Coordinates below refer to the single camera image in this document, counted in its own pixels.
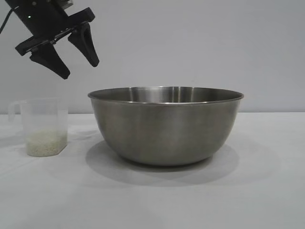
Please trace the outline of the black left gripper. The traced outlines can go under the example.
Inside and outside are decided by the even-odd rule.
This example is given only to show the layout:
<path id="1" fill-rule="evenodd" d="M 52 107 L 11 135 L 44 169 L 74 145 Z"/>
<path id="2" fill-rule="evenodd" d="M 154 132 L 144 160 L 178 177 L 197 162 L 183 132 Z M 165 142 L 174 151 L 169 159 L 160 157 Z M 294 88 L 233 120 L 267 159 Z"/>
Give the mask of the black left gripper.
<path id="1" fill-rule="evenodd" d="M 31 51 L 30 59 L 33 62 L 66 80 L 70 70 L 54 46 L 41 44 L 58 40 L 75 29 L 68 37 L 68 41 L 83 54 L 92 67 L 98 66 L 99 58 L 88 23 L 95 19 L 90 8 L 69 16 L 65 10 L 73 4 L 72 0 L 7 0 L 6 3 L 32 34 L 31 38 L 16 46 L 16 51 L 21 56 Z"/>

